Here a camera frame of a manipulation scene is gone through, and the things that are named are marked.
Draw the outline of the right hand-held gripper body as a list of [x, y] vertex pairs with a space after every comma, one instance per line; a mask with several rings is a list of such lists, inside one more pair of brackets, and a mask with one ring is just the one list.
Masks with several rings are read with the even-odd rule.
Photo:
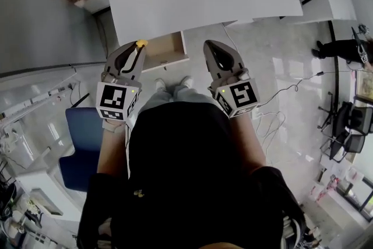
[[250, 113], [260, 104], [257, 84], [247, 68], [214, 80], [209, 90], [229, 118]]

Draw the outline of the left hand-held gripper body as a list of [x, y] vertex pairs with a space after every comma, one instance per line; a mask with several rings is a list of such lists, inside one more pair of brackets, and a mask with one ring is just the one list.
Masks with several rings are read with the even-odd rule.
[[101, 118], [125, 122], [130, 117], [142, 91], [141, 73], [141, 66], [125, 72], [113, 66], [104, 68], [96, 94], [96, 109]]

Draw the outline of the wooden drawer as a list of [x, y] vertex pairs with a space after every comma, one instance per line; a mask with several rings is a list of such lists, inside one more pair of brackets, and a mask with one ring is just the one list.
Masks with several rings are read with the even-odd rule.
[[184, 32], [178, 31], [148, 41], [142, 72], [167, 68], [188, 60]]

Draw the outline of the person's right forearm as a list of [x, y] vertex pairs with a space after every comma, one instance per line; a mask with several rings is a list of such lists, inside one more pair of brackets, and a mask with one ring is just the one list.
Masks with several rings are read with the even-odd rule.
[[248, 114], [230, 119], [233, 138], [247, 173], [266, 166], [266, 156]]

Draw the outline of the person's left forearm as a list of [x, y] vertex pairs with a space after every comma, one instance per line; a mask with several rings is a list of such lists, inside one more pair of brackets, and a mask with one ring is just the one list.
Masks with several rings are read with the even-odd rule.
[[111, 132], [104, 129], [97, 173], [115, 178], [128, 178], [125, 131]]

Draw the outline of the person's blue jeans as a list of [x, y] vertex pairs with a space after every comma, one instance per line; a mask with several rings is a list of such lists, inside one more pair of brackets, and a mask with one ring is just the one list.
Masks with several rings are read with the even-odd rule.
[[211, 96], [200, 94], [193, 88], [189, 89], [185, 86], [179, 85], [174, 89], [173, 94], [168, 91], [155, 92], [139, 110], [139, 113], [171, 102], [209, 103], [214, 104], [221, 109], [218, 102]]

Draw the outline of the blue chair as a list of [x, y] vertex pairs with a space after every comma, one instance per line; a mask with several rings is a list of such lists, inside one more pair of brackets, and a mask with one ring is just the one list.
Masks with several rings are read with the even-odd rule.
[[74, 151], [59, 159], [66, 188], [86, 192], [90, 177], [96, 173], [103, 140], [102, 119], [92, 107], [65, 111]]

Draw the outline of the white shelving rack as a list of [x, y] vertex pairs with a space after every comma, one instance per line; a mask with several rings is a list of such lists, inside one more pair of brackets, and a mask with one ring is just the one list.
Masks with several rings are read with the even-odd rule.
[[47, 104], [72, 106], [73, 92], [81, 95], [77, 74], [77, 68], [70, 65], [0, 76], [0, 155], [9, 157], [22, 145], [31, 154], [25, 129], [19, 121]]

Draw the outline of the person's black shirt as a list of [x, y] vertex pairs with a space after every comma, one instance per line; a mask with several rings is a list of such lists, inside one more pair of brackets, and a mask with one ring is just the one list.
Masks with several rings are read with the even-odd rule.
[[209, 103], [142, 111], [121, 175], [90, 177], [79, 249], [280, 249], [284, 220], [304, 214], [280, 170], [249, 170], [228, 117]]

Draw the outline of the black office chair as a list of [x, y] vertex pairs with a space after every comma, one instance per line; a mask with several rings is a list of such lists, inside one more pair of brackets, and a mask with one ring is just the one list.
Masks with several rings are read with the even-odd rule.
[[319, 111], [326, 113], [326, 118], [318, 129], [326, 137], [320, 150], [329, 160], [341, 163], [347, 154], [359, 154], [368, 135], [373, 134], [373, 106], [358, 106], [344, 101], [334, 105], [334, 95], [328, 92], [330, 105], [328, 109], [321, 106]]

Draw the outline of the framed painting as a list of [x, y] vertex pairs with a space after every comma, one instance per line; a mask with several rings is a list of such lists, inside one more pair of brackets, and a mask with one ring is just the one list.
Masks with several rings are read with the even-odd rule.
[[373, 72], [359, 70], [356, 75], [356, 96], [361, 101], [373, 105]]

